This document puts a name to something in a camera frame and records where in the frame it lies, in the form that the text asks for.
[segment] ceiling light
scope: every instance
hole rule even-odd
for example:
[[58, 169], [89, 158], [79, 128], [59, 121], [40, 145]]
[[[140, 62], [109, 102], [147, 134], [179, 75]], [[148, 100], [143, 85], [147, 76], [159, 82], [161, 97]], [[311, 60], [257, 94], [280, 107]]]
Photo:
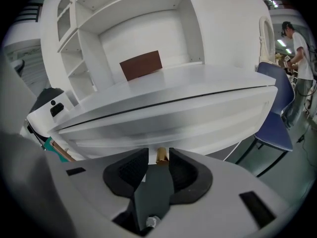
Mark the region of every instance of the ceiling light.
[[285, 43], [282, 40], [277, 40], [279, 42], [280, 45], [282, 45], [283, 47], [286, 47]]

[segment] gold cylinder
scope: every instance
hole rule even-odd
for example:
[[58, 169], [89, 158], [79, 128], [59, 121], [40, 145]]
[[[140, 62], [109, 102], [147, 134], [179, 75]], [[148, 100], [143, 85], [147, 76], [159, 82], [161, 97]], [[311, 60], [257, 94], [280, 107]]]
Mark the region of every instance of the gold cylinder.
[[160, 166], [168, 165], [169, 160], [165, 147], [160, 147], [157, 151], [157, 164]]

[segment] white t-shirt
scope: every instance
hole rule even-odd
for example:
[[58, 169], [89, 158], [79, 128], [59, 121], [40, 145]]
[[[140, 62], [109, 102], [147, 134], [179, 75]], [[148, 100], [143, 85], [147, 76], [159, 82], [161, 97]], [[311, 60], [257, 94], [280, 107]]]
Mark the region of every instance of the white t-shirt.
[[304, 49], [304, 58], [301, 59], [298, 65], [298, 76], [297, 78], [313, 80], [314, 76], [310, 66], [310, 55], [307, 44], [303, 36], [297, 32], [293, 33], [294, 50], [297, 53], [297, 49], [302, 47]]

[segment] gray pants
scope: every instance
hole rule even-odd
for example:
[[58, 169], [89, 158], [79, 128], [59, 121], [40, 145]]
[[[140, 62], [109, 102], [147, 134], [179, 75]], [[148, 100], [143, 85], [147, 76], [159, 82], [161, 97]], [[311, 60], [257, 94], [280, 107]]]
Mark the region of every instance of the gray pants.
[[313, 86], [313, 80], [307, 79], [297, 79], [296, 87], [295, 87], [295, 100], [291, 105], [287, 108], [285, 112], [286, 118], [286, 126], [288, 128], [294, 126], [301, 116], [302, 110], [304, 108], [306, 96], [308, 95], [309, 90]]

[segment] floor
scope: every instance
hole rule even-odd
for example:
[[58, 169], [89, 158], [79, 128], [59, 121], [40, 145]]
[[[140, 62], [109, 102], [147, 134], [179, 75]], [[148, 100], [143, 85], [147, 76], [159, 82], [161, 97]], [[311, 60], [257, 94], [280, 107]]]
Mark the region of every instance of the floor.
[[[260, 177], [260, 180], [274, 189], [290, 205], [300, 203], [305, 199], [317, 176], [317, 132], [312, 130], [311, 126], [308, 128], [309, 124], [303, 114], [297, 124], [289, 130], [294, 147], [293, 152], [289, 152], [270, 171]], [[306, 140], [296, 143], [306, 130]], [[252, 136], [242, 141], [226, 161], [235, 163], [247, 150], [253, 139]], [[263, 146], [260, 150], [255, 147], [239, 165], [254, 175], [258, 175], [281, 153], [268, 146]]]

